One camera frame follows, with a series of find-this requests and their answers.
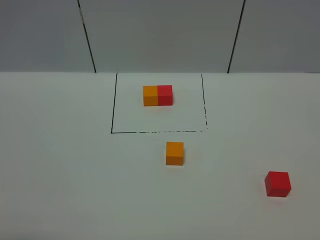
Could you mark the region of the orange template cube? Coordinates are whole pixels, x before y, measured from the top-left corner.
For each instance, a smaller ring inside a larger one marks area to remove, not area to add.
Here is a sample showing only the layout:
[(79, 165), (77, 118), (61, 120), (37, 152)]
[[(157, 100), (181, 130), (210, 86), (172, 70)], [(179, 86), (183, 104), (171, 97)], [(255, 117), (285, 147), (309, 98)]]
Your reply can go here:
[(143, 105), (145, 107), (158, 106), (158, 86), (143, 86)]

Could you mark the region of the red template cube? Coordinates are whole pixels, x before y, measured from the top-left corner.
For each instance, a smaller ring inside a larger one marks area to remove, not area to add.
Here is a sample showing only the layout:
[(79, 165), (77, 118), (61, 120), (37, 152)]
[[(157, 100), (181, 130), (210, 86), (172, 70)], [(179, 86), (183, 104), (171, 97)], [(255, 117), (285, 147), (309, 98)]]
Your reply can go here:
[(159, 106), (173, 105), (173, 87), (172, 85), (158, 85), (157, 96)]

